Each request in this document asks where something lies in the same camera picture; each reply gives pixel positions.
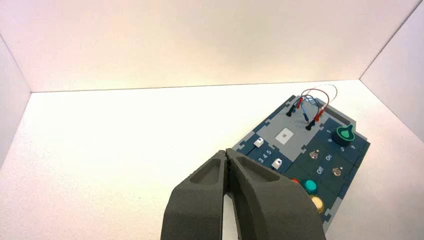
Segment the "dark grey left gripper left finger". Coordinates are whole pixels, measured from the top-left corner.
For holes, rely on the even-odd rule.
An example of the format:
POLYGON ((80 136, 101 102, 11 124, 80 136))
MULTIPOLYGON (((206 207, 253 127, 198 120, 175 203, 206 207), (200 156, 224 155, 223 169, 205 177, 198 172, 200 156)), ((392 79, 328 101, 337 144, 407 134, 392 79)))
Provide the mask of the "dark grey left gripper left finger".
POLYGON ((219 150, 171 192, 162 240, 220 240, 227 192, 227 156, 219 150))

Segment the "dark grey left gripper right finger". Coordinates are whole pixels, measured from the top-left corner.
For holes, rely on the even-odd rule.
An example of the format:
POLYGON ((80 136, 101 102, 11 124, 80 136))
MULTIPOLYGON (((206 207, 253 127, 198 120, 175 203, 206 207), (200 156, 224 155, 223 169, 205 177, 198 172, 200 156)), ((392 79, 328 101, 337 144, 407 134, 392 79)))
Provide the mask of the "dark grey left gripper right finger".
POLYGON ((226 157, 238 239, 326 239, 318 209, 300 184, 233 149, 226 157))

